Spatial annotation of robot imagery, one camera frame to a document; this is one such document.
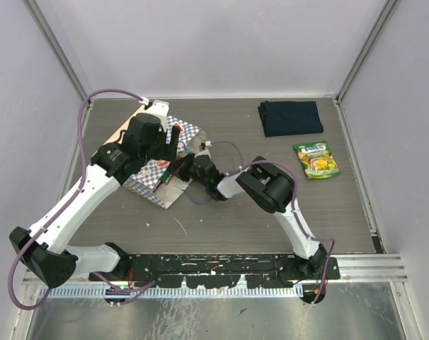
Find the blue checkered paper bag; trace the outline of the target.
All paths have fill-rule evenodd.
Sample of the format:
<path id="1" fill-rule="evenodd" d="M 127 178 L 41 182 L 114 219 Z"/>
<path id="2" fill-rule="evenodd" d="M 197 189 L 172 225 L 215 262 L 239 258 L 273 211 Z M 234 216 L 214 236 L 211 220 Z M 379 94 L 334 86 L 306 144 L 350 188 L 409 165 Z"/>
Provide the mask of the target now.
<path id="1" fill-rule="evenodd" d="M 145 105 L 141 105 L 133 115 L 145 113 L 146 108 Z M 191 152 L 194 154 L 198 152 L 200 150 L 200 143 L 207 140 L 206 133 L 201 127 L 168 114 L 167 142 L 170 141 L 173 125 L 177 125 L 181 129 L 177 153 L 179 159 Z M 150 200 L 152 203 L 167 209 L 183 194 L 190 184 L 174 176 L 168 185 L 159 185 L 159 179 L 169 165 L 169 161 L 151 160 L 142 167 L 138 174 L 129 177 L 123 186 L 137 195 Z"/>

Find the green Fox's candy packet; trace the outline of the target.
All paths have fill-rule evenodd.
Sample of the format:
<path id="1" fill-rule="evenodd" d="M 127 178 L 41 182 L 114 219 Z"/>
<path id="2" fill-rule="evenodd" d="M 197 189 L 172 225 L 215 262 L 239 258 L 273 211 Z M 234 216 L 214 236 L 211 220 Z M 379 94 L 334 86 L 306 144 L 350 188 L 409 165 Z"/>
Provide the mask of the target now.
<path id="1" fill-rule="evenodd" d="M 294 144 L 293 149 L 307 179 L 330 179 L 341 174 L 327 141 Z"/>

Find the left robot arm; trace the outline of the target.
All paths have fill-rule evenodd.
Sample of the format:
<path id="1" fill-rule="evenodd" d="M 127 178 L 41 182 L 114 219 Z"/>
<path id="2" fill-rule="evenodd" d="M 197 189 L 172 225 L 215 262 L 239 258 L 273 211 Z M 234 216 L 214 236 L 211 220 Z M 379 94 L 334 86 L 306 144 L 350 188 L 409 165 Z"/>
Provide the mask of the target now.
<path id="1" fill-rule="evenodd" d="M 88 216 L 111 193 L 150 160 L 176 160 L 180 128 L 165 129 L 165 119 L 140 113 L 133 116 L 121 142 L 102 145 L 81 179 L 51 211 L 28 229 L 9 235 L 19 260 L 48 288 L 57 288 L 73 275 L 106 273 L 121 281 L 130 272 L 131 258 L 114 243 L 75 247 L 69 241 Z"/>

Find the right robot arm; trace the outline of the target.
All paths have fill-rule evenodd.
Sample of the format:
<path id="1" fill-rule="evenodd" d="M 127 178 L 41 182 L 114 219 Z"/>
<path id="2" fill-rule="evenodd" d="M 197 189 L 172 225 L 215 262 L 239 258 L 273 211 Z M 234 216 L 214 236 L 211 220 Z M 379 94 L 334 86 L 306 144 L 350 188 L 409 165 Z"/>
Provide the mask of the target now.
<path id="1" fill-rule="evenodd" d="M 205 187 L 215 201 L 226 201 L 245 193 L 263 211 L 274 215 L 289 238 L 299 272 L 308 279 L 324 269 L 328 252 L 311 232 L 297 202 L 297 184 L 278 164 L 256 157 L 239 170 L 223 174 L 206 154 L 188 155 L 170 165 L 178 179 L 194 181 Z"/>

